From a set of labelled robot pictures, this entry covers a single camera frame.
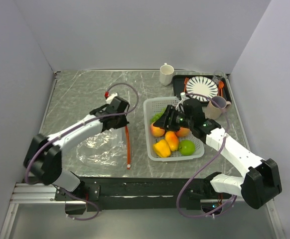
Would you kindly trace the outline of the clear zip bag orange zipper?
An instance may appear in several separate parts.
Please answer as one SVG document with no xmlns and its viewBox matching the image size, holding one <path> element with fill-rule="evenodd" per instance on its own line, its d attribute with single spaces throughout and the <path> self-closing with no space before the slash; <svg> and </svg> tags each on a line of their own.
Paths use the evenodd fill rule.
<svg viewBox="0 0 290 239">
<path fill-rule="evenodd" d="M 123 165 L 130 170 L 132 146 L 128 127 L 111 129 L 89 137 L 77 146 L 76 155 L 87 165 L 98 165 L 104 168 Z"/>
</svg>

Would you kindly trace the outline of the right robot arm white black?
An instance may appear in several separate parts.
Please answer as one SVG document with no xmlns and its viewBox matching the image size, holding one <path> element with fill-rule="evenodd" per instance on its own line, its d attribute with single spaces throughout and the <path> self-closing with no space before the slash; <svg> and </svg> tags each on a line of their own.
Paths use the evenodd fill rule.
<svg viewBox="0 0 290 239">
<path fill-rule="evenodd" d="M 241 174 L 228 176 L 220 172 L 205 178 L 204 194 L 215 198 L 220 193 L 242 197 L 253 209 L 259 209 L 282 192 L 277 163 L 271 158 L 264 160 L 233 139 L 219 123 L 208 119 L 196 99 L 187 99 L 183 110 L 168 105 L 153 125 L 166 131 L 187 128 L 194 137 L 217 150 Z"/>
</svg>

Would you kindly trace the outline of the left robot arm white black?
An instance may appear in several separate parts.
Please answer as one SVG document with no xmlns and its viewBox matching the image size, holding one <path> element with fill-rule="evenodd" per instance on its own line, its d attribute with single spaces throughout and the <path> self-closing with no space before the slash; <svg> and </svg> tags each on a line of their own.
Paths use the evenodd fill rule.
<svg viewBox="0 0 290 239">
<path fill-rule="evenodd" d="M 26 172 L 32 173 L 44 185 L 54 184 L 65 189 L 73 200 L 81 199 L 85 193 L 83 182 L 62 168 L 62 157 L 89 137 L 125 127 L 129 123 L 125 114 L 129 106 L 126 100 L 115 96 L 60 132 L 49 136 L 36 135 L 23 162 Z"/>
</svg>

